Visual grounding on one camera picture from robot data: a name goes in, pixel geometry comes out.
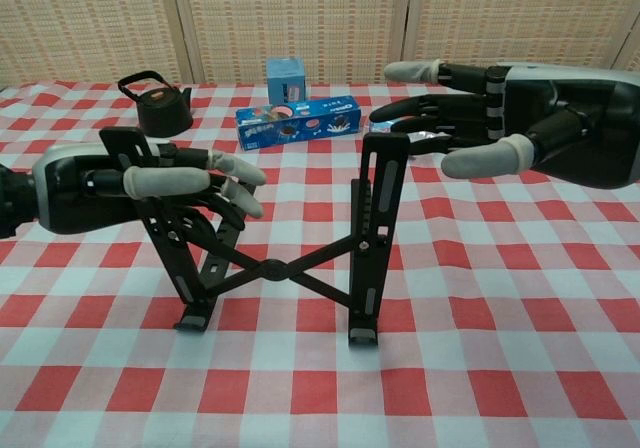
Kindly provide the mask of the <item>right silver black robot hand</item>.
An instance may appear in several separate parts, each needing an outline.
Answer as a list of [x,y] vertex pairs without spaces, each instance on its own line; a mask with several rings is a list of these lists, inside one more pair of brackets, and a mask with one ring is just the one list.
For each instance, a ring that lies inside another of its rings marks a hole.
[[400,61],[387,80],[437,84],[371,112],[398,133],[428,131],[415,155],[441,153],[454,179],[494,178],[533,170],[597,189],[639,179],[639,76],[629,71],[525,62],[488,67],[439,59]]

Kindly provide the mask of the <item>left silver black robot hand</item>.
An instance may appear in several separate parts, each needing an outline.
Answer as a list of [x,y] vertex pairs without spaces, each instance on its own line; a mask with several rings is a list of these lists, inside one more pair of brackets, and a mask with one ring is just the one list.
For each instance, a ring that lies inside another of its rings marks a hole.
[[34,216],[56,234],[78,234],[133,220],[204,208],[242,230],[234,210],[260,218],[263,207],[249,191],[266,183],[264,171],[216,149],[152,143],[150,165],[118,168],[102,143],[53,146],[34,165]]

